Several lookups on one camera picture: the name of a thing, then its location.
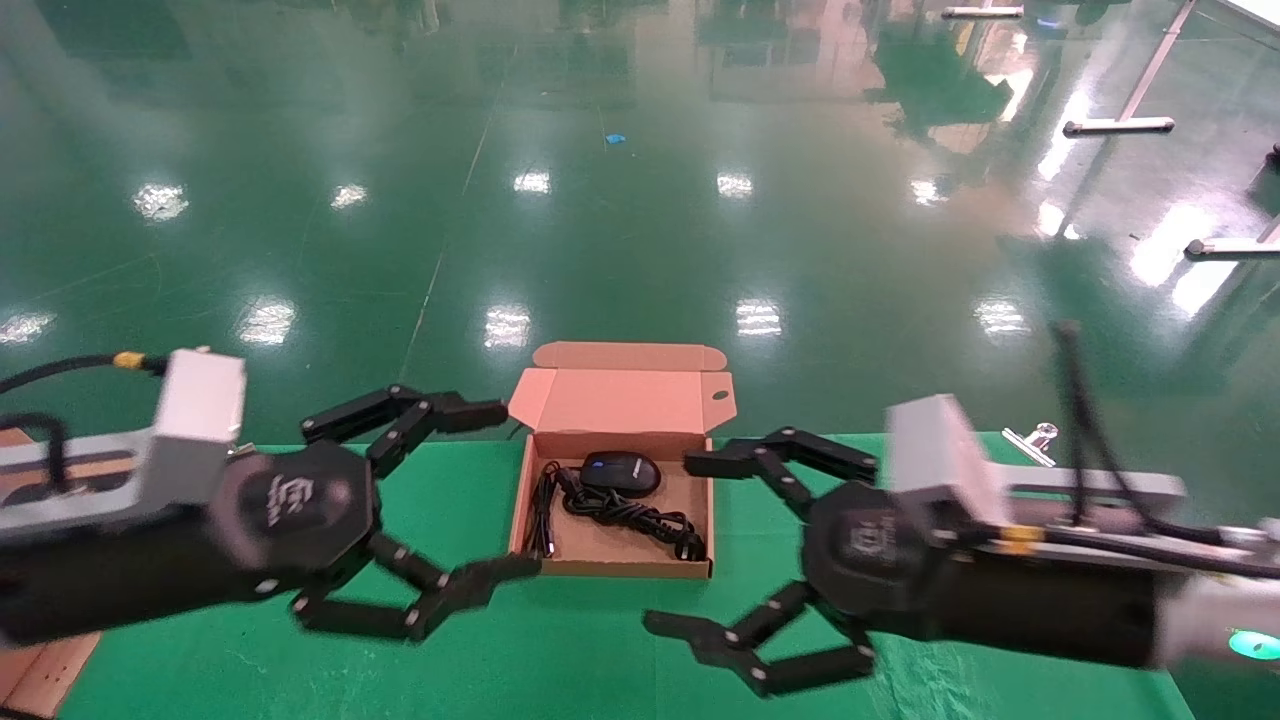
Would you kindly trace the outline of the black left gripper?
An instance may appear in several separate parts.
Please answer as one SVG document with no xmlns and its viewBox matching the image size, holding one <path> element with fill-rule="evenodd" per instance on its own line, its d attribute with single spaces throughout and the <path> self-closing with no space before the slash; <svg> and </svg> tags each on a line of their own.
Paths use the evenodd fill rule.
<svg viewBox="0 0 1280 720">
<path fill-rule="evenodd" d="M 388 386 L 305 418 L 302 450 L 230 459 L 210 501 L 210 536 L 237 594 L 301 591 L 292 615 L 307 632 L 419 644 L 452 615 L 488 606 L 499 585 L 539 575 L 541 560 L 524 553 L 447 571 L 376 533 L 374 478 L 388 478 L 434 433 L 484 430 L 508 418 L 499 400 Z M 365 457 L 340 446 L 372 430 L 381 433 Z M 398 607 L 330 598 L 370 562 L 416 591 L 416 600 Z"/>
</svg>

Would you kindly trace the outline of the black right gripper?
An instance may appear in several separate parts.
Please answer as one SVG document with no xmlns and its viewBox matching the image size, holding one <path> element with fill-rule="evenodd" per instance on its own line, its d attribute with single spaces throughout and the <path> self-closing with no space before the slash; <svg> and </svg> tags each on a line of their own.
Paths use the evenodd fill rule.
<svg viewBox="0 0 1280 720">
<path fill-rule="evenodd" d="M 815 498 L 791 462 L 849 480 Z M 879 461 L 859 448 L 808 430 L 782 428 L 762 438 L 735 438 L 717 450 L 685 454 L 692 477 L 758 478 L 803 521 L 804 580 L 790 582 L 724 626 L 709 618 L 646 610 L 653 635 L 682 641 L 705 666 L 737 675 L 762 698 L 858 682 L 876 671 L 867 632 L 942 632 L 947 584 L 956 571 L 951 541 L 960 503 L 942 487 L 872 486 Z M 765 661 L 759 650 L 808 610 L 846 643 Z"/>
</svg>

